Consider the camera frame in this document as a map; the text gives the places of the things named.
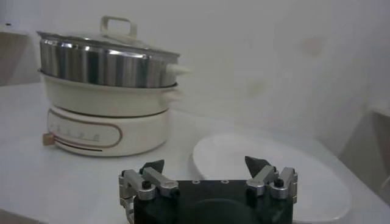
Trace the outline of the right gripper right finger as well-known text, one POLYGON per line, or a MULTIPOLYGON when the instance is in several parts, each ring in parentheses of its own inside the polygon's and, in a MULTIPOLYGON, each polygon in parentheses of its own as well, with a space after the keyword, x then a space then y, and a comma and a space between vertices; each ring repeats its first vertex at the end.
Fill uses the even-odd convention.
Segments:
POLYGON ((285 167, 279 172, 265 159, 245 156, 244 160, 252 177, 246 181, 246 186, 257 197, 268 191, 277 200, 297 199, 298 173, 294 168, 285 167))

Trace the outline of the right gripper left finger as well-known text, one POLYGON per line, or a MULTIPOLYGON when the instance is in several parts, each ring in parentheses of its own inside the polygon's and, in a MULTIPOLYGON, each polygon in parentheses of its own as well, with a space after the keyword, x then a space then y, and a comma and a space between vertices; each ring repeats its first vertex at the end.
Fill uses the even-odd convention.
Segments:
POLYGON ((138 172, 133 169, 123 170, 119 175, 119 198, 131 200, 137 197, 149 201, 158 195, 167 198, 180 197, 179 182, 170 180, 162 174, 165 161, 146 163, 138 172))

